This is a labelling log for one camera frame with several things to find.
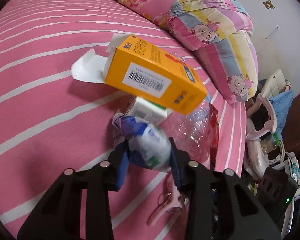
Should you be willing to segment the pink plastic clip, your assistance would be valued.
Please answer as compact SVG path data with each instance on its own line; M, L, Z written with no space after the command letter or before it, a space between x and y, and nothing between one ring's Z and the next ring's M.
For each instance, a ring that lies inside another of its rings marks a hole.
M186 222L189 210L189 199L178 191L171 173L167 175L166 190L167 192L164 194L162 202L147 220L148 226L155 226L158 220L168 212L181 214L181 217Z

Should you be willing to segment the clear plastic water bottle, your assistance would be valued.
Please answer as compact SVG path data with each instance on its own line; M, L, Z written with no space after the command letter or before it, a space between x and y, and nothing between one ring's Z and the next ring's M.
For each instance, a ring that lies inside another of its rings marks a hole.
M166 53L172 66L177 67L173 79L173 113L159 129L172 137L176 146L192 159L210 164L209 117L211 100L194 69L176 55Z

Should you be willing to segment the blue white plastic bag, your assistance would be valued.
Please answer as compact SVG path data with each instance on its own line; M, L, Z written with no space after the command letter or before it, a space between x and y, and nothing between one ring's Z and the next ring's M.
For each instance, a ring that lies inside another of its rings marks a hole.
M116 112L112 119L114 150L108 157L115 171L112 183L119 191L125 182L129 164L155 170L170 171L171 143L154 124L138 116Z

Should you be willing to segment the white pink baby chair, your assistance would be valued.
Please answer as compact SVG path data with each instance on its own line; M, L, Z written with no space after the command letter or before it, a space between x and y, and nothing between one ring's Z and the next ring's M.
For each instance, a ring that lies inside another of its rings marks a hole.
M265 81L261 92L256 96L253 105L247 110L246 146L244 155L244 169L254 180L262 179L266 169L271 165L282 163L285 158L285 148L282 140L278 141L279 155L275 159L269 159L262 150L261 137L267 133L275 134L277 129L277 117L275 110L270 103L270 98L279 95L286 86L286 80L282 70L276 70ZM268 115L265 121L261 122L261 128L255 127L255 122L251 119L253 114L264 107Z

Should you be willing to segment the blue cloth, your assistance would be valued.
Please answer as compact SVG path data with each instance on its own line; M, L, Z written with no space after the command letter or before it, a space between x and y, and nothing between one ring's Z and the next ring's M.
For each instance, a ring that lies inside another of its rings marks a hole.
M282 140L282 131L286 124L287 116L294 99L293 90L288 90L269 99L277 118L276 134Z

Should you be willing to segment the red snack wrapper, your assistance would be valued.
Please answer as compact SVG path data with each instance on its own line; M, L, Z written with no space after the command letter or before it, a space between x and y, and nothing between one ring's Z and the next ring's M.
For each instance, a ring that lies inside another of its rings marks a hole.
M210 149L210 169L214 170L216 167L216 157L219 143L219 122L218 111L213 104L209 104L210 117L209 117L209 149Z

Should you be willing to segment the pink striped bed sheet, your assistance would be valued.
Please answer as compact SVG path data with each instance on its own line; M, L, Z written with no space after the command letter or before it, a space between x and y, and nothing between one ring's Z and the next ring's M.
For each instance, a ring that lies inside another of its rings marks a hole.
M129 97L76 81L70 69L89 49L106 56L114 33L135 34L196 70L219 113L216 170L241 173L245 105L228 104L171 35L114 0L11 0L0 12L0 220L12 235L66 168L89 169L111 152L110 121Z

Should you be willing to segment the small white green box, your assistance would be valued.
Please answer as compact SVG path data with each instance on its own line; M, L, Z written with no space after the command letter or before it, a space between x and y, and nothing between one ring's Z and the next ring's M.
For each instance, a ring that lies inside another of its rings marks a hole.
M162 107L138 96L131 96L124 115L137 116L154 125L160 125L173 110Z

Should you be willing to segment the orange cardboard box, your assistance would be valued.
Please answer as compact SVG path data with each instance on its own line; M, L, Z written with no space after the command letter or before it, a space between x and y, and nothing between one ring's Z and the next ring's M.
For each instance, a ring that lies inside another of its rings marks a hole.
M88 50L71 67L74 80L102 83L188 115L207 97L196 71L135 35L114 34L108 56Z

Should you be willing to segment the striped cartoon sheep quilt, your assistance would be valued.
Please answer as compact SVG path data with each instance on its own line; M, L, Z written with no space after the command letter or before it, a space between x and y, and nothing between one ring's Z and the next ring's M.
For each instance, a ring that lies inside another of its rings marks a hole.
M176 0L168 25L192 51L228 103L248 101L257 91L254 27L238 0Z

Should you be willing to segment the pink floral pillow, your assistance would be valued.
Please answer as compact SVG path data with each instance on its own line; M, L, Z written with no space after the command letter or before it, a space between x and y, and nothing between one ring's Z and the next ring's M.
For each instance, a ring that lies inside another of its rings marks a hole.
M162 29L169 30L167 23L171 5L176 0L117 0L120 4L153 22Z

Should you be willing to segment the brown bear wall sticker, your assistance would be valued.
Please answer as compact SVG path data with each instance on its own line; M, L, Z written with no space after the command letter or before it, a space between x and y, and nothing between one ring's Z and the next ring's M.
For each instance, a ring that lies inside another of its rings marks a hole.
M271 0L263 2L263 5L266 7L266 9L275 9L275 6L272 4Z

